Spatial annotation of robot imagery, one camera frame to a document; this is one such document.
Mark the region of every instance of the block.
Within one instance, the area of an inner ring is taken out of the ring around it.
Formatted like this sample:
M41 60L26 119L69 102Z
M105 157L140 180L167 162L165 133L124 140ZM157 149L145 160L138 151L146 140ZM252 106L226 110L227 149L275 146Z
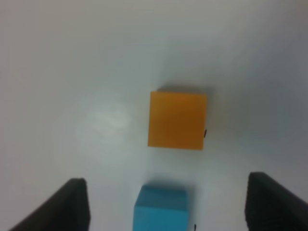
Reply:
M148 146L203 149L205 94L151 92Z
M188 218L186 191L143 186L134 207L133 231L187 231Z

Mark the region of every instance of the blue block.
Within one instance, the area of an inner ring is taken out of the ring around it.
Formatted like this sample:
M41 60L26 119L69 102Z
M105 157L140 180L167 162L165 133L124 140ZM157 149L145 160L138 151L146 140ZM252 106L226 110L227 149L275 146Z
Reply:
M143 186L134 208L133 231L187 231L188 216L186 191Z

